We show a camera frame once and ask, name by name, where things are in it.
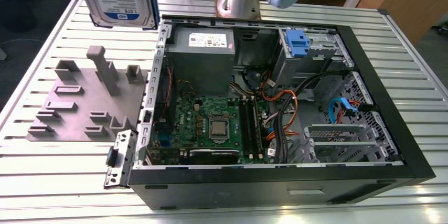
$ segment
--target slotted aluminum table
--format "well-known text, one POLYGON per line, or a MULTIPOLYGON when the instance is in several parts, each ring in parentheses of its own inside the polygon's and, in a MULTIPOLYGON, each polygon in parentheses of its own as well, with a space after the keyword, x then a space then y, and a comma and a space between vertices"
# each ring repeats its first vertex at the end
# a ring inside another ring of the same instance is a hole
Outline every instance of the slotted aluminum table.
MULTIPOLYGON (((159 0, 162 14, 214 16, 214 0, 159 0)), ((107 48, 118 69, 151 69, 158 32, 97 28, 73 0, 0 114, 0 220, 103 223, 447 223, 448 94, 393 19, 371 9, 262 4, 263 19, 350 25, 382 77, 438 178, 355 205, 151 211, 131 190, 105 190, 110 143, 29 142, 62 59, 94 67, 90 45, 107 48)))

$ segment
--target metal bracket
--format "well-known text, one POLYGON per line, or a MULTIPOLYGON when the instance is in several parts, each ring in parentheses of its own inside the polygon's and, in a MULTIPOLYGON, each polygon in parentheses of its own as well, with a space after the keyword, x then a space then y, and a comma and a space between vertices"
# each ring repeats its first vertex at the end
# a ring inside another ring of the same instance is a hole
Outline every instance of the metal bracket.
POLYGON ((115 145, 107 155, 106 164, 109 166, 105 180, 105 189, 129 189, 129 178, 133 167, 134 150, 138 133, 133 130, 118 133, 115 145))

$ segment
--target black cable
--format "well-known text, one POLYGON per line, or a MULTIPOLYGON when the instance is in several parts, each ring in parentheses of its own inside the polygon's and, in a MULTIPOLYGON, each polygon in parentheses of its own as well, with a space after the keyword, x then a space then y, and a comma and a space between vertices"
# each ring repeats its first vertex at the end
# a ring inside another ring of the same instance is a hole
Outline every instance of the black cable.
POLYGON ((254 93, 258 93, 258 91, 259 91, 259 89, 255 89, 254 87, 253 87, 253 85, 251 85, 251 83, 250 83, 250 81, 249 81, 249 79, 247 79, 247 68, 245 68, 245 70, 243 70, 243 73, 242 73, 242 77, 243 77, 243 81, 245 81, 245 84, 246 84, 246 86, 250 88, 250 90, 254 92, 254 93))

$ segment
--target cable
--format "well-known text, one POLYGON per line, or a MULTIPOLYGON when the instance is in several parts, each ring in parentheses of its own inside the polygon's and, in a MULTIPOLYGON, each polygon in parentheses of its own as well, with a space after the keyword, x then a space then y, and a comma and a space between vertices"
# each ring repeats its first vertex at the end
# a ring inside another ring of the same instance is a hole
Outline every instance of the cable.
POLYGON ((243 73, 242 73, 242 78, 243 78, 243 81, 245 81, 245 84, 247 85, 247 87, 251 89, 251 91, 254 92, 254 93, 257 93, 258 92, 258 90, 251 86, 251 83, 250 83, 250 81, 247 80, 247 68, 245 68, 245 70, 243 70, 243 73))
POLYGON ((194 87, 193 87, 193 85, 191 85, 191 82, 190 81, 187 81, 187 80, 178 80, 178 83, 181 83, 181 82, 185 82, 185 83, 187 83, 189 84, 189 86, 190 86, 190 89, 191 89, 191 92, 183 92, 181 95, 185 95, 185 94, 191 94, 191 95, 197 95, 197 93, 195 93, 195 89, 194 89, 194 87))
POLYGON ((231 87, 237 90, 237 92, 241 95, 247 95, 249 97, 253 96, 255 93, 253 93, 251 91, 246 91, 241 85, 238 85, 235 82, 231 82, 231 87))
POLYGON ((11 42, 17 42, 17 41, 35 41, 35 42, 46 43, 45 41, 42 41, 39 39, 13 39, 10 41, 2 42, 0 46, 5 45, 5 44, 9 44, 11 42))

